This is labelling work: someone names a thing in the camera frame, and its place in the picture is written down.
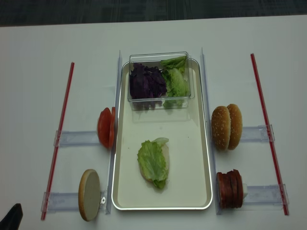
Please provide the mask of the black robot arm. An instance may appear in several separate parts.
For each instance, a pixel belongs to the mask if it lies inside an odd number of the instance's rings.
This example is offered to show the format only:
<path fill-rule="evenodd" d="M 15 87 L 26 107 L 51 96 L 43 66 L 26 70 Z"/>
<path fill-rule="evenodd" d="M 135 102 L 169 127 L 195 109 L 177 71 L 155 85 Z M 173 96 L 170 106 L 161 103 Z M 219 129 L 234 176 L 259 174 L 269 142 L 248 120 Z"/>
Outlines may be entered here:
<path fill-rule="evenodd" d="M 0 221 L 0 230 L 18 230 L 22 218 L 22 206 L 20 203 L 16 203 Z"/>

